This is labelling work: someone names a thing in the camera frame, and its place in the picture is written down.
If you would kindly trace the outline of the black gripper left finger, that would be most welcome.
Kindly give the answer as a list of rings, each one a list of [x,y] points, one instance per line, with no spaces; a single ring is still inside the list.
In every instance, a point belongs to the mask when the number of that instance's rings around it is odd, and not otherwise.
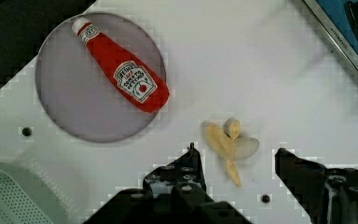
[[[159,166],[139,189],[123,189],[84,224],[252,224],[227,202],[206,193],[200,153],[193,145]]]

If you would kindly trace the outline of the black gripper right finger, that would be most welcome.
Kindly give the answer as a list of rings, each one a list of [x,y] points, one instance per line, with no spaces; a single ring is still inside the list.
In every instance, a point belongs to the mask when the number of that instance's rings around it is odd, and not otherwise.
[[[327,168],[280,148],[275,154],[275,173],[312,224],[358,224],[357,169]]]

